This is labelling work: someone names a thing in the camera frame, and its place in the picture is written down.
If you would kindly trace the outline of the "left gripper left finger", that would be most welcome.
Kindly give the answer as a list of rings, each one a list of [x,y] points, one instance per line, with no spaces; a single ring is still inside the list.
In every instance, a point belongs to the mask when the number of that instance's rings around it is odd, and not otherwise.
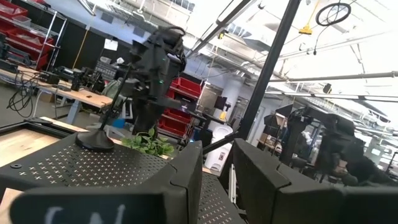
[[[39,187],[16,197],[12,224],[197,224],[202,143],[135,187]]]

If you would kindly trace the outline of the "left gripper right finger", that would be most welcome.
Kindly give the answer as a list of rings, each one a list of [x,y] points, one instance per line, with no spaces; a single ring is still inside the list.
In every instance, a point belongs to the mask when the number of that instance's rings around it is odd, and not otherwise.
[[[249,224],[398,224],[398,187],[321,184],[243,139],[233,164]]]

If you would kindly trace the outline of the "red bin storage rack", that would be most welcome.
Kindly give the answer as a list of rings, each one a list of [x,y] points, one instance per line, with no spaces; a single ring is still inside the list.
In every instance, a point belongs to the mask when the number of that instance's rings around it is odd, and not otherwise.
[[[54,66],[67,21],[45,0],[0,0],[0,37],[10,59],[36,70]]]
[[[186,78],[176,78],[165,95],[171,100],[181,102],[181,105],[165,108],[159,120],[159,131],[169,136],[183,138],[194,117],[201,95],[201,85]]]

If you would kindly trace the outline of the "green potted plant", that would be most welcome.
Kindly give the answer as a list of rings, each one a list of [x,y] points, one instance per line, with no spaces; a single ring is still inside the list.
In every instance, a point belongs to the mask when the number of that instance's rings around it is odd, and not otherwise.
[[[152,127],[150,130],[139,132],[130,138],[122,138],[122,145],[153,156],[169,156],[174,152],[173,145],[168,142],[167,138],[158,137],[156,131],[157,129]]]

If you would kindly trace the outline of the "white trash bin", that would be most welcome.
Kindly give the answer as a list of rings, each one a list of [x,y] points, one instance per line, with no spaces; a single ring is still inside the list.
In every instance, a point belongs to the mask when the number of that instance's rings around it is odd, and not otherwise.
[[[223,139],[225,136],[231,134],[233,129],[226,125],[217,125],[213,130],[213,137],[211,143]],[[232,144],[227,143],[206,155],[205,167],[211,170],[221,172],[226,162],[227,156],[231,150]]]

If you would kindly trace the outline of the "wooden workbench with equipment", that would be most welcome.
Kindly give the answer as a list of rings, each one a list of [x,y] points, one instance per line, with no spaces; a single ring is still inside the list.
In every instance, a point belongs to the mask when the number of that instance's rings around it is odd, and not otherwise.
[[[58,96],[62,96],[66,99],[75,100],[68,112],[66,120],[66,123],[68,124],[73,124],[75,122],[77,114],[80,112],[83,103],[102,109],[110,105],[112,102],[111,98],[92,93],[88,90],[63,91],[50,86],[50,84],[48,83],[39,80],[35,81],[33,80],[33,78],[35,78],[39,72],[31,68],[18,66],[18,71],[19,73],[11,73],[6,70],[0,69],[0,78],[6,78],[10,81],[13,81],[14,83],[21,83],[28,80],[28,84],[31,84],[32,86],[37,87],[42,91],[48,93],[56,93]]]

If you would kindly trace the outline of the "black perforated metal shelf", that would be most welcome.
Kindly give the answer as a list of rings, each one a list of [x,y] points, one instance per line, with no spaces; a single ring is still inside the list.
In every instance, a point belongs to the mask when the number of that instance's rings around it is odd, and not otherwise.
[[[35,187],[130,187],[161,170],[167,160],[121,145],[112,152],[91,152],[61,139],[0,167],[0,189]],[[217,176],[203,173],[198,224],[246,224],[229,201]]]

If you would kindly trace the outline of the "black aluminium rig frame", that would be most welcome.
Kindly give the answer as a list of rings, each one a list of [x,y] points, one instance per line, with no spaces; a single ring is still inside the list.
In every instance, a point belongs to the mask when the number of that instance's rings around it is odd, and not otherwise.
[[[56,11],[77,22],[82,22],[82,14],[86,11],[88,13],[88,18],[83,21],[86,29],[96,29],[108,36],[115,37],[124,42],[129,42],[131,45],[133,40],[143,43],[159,27],[181,27],[174,22],[168,22],[165,26],[161,26],[149,22],[147,19],[137,19],[134,26],[141,28],[144,31],[144,36],[139,39],[135,39],[135,35],[132,32],[122,31],[122,24],[108,24],[107,22],[100,21],[95,12],[102,10],[101,6],[106,3],[106,1],[107,0],[51,0],[49,4]],[[183,36],[186,60],[192,54],[204,48],[204,46],[219,34],[222,29],[227,27],[232,20],[240,16],[252,2],[252,0],[241,0],[241,2],[226,17],[224,17],[222,21],[220,21],[214,10],[211,8],[211,3],[218,3],[220,1],[221,0],[209,0],[200,15],[189,20],[185,24],[185,27],[181,27],[186,32]],[[203,150],[205,154],[231,142],[235,138],[247,138],[250,130],[249,125],[254,120],[256,111],[261,104],[262,97],[264,96],[266,88],[271,80],[271,76],[274,74],[277,60],[284,46],[284,42],[297,9],[299,8],[300,1],[301,0],[289,0],[289,3],[287,4],[263,68],[258,76],[258,81],[251,99],[249,100],[248,108],[243,116],[243,126],[225,136],[223,139],[205,147]]]

